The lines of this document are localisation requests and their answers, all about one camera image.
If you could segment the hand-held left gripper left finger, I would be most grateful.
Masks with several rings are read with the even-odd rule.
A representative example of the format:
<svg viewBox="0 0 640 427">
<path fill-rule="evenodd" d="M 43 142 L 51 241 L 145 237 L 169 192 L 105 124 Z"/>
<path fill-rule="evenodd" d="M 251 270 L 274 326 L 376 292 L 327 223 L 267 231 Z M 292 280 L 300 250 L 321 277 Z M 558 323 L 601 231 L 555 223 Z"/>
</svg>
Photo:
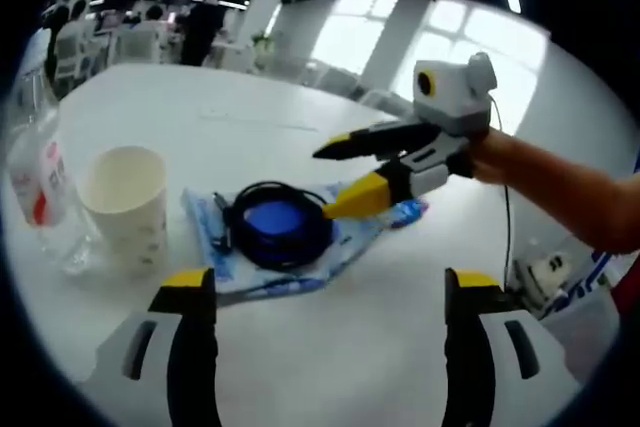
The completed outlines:
<svg viewBox="0 0 640 427">
<path fill-rule="evenodd" d="M 219 426 L 211 267 L 170 275 L 97 348 L 94 406 L 116 426 Z"/>
</svg>

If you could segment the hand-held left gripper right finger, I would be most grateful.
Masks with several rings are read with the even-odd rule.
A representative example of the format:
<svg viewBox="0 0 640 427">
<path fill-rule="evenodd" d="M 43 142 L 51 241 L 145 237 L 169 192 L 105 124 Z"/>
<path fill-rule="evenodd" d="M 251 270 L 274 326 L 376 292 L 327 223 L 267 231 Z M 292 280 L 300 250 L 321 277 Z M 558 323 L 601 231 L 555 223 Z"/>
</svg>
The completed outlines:
<svg viewBox="0 0 640 427">
<path fill-rule="evenodd" d="M 491 276 L 447 269 L 445 426 L 546 426 L 580 389 L 565 350 Z"/>
</svg>

